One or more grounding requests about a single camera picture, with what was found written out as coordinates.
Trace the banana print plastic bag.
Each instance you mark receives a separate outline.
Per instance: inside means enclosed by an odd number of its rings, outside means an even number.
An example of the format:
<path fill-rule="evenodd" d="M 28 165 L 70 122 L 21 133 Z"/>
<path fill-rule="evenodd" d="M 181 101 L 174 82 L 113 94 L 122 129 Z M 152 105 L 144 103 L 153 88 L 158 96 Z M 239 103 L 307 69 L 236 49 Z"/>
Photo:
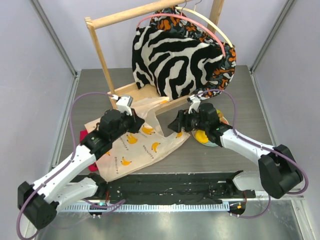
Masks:
<path fill-rule="evenodd" d="M 106 182 L 122 178 L 155 164 L 177 150 L 190 137 L 188 133 L 173 132 L 164 136 L 156 111 L 169 102 L 168 97 L 145 98 L 131 107 L 145 120 L 138 133 L 125 133 L 89 168 L 96 168 Z"/>

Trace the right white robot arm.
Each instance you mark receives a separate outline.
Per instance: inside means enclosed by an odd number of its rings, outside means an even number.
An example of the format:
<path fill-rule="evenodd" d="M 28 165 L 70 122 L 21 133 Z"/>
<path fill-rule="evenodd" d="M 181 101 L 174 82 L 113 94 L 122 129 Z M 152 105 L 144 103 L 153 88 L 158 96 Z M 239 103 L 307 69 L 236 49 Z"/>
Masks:
<path fill-rule="evenodd" d="M 211 143 L 232 150 L 257 165 L 257 172 L 241 171 L 226 184 L 230 197 L 255 190 L 280 199 L 303 181 L 302 171 L 288 147 L 265 145 L 236 132 L 231 125 L 220 121 L 211 103 L 200 104 L 198 110 L 179 110 L 168 128 L 176 133 L 201 130 Z"/>

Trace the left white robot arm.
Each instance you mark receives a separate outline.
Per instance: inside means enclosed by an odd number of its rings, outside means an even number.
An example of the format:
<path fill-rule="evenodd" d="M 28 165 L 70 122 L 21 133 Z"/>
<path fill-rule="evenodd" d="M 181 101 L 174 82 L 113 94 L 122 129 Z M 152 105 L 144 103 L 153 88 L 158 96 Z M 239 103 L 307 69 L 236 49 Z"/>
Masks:
<path fill-rule="evenodd" d="M 23 182 L 17 190 L 17 205 L 37 230 L 48 226 L 57 213 L 68 205 L 86 198 L 102 199 L 107 182 L 96 173 L 68 185 L 83 169 L 92 165 L 112 149 L 113 142 L 126 133 L 138 133 L 144 119 L 133 110 L 131 114 L 116 109 L 107 110 L 71 155 L 42 178 L 29 184 Z"/>

